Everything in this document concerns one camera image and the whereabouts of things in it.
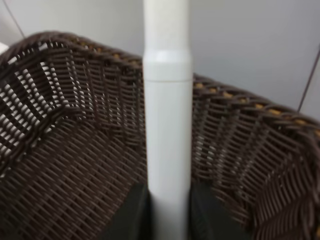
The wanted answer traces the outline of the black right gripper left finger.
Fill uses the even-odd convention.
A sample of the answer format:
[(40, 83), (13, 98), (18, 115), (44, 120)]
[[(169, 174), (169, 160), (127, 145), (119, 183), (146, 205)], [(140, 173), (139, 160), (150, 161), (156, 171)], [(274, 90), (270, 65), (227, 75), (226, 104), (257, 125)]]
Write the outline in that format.
[(148, 187), (135, 184), (110, 223), (99, 234), (100, 240), (152, 239), (151, 201)]

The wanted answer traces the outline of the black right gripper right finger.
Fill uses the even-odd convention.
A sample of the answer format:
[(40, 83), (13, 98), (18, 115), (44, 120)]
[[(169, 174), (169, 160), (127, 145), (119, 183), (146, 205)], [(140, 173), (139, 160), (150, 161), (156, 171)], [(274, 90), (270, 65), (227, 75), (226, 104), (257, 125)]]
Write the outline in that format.
[(193, 184), (190, 192), (190, 233), (193, 240), (250, 240), (212, 190)]

